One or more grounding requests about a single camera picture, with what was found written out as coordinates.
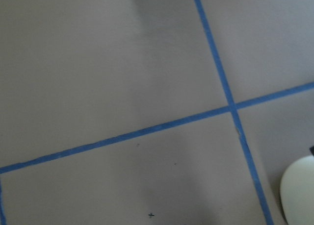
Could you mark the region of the white ribbed mug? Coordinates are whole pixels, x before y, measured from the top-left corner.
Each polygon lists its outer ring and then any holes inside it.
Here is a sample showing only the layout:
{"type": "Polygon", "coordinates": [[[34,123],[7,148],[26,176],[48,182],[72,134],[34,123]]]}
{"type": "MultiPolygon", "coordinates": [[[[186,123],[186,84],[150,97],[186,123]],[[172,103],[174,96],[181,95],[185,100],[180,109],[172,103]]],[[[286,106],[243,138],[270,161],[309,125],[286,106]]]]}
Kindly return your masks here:
{"type": "Polygon", "coordinates": [[[280,198],[289,225],[314,224],[314,157],[293,162],[284,172],[280,198]]]}

